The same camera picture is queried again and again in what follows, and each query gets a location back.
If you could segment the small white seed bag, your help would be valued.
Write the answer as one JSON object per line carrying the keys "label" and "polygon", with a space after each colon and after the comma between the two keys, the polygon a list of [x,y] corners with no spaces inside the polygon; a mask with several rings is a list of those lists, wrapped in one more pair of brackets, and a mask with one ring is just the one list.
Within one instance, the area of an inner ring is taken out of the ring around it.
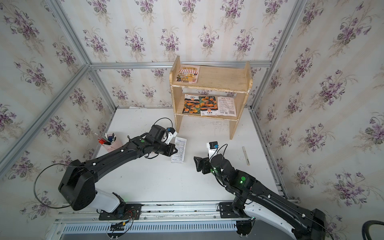
{"label": "small white seed bag", "polygon": [[171,163],[182,164],[184,162],[186,144],[187,139],[176,137],[175,147],[178,152],[172,155]]}

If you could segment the pink storefront seed bag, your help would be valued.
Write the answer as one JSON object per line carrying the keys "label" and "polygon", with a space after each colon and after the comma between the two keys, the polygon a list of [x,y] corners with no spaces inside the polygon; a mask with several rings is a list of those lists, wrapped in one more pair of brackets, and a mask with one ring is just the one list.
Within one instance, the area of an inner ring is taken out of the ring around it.
{"label": "pink storefront seed bag", "polygon": [[176,76],[176,82],[195,84],[198,81],[200,66],[197,65],[181,65]]}

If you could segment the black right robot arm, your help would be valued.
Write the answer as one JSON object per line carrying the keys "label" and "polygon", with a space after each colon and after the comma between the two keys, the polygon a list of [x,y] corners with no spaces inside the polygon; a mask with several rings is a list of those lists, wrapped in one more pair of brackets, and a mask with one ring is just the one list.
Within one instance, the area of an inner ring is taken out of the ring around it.
{"label": "black right robot arm", "polygon": [[274,193],[255,177],[236,170],[224,155],[194,157],[197,172],[212,174],[225,190],[234,195],[231,212],[240,236],[248,235],[254,222],[261,220],[294,240],[324,240],[326,215],[318,209],[302,208]]}

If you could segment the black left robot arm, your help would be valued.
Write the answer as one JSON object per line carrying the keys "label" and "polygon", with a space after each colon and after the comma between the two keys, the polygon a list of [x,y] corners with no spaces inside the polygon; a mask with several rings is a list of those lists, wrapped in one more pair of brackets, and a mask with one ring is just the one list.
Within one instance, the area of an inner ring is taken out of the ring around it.
{"label": "black left robot arm", "polygon": [[174,128],[152,125],[148,133],[130,139],[122,147],[101,157],[80,162],[73,161],[67,167],[58,190],[74,211],[92,207],[107,213],[120,212],[125,201],[116,193],[106,193],[95,184],[118,167],[151,153],[170,157],[178,152],[171,143],[177,135]]}

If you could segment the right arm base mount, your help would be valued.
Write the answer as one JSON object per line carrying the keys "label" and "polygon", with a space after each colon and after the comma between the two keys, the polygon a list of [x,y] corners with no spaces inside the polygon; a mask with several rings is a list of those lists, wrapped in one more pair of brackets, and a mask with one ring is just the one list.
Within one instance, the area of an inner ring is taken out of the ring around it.
{"label": "right arm base mount", "polygon": [[245,213],[236,212],[232,202],[219,202],[217,210],[221,219],[248,218]]}

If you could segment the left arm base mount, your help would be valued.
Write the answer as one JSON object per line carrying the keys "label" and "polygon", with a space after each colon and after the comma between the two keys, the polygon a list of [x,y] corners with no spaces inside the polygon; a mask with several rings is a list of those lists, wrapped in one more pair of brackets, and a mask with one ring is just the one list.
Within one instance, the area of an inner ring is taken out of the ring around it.
{"label": "left arm base mount", "polygon": [[112,193],[114,197],[120,201],[117,208],[108,213],[105,210],[101,210],[99,213],[99,221],[110,221],[110,220],[127,220],[132,217],[134,220],[140,218],[142,204],[133,204],[125,202],[118,194]]}

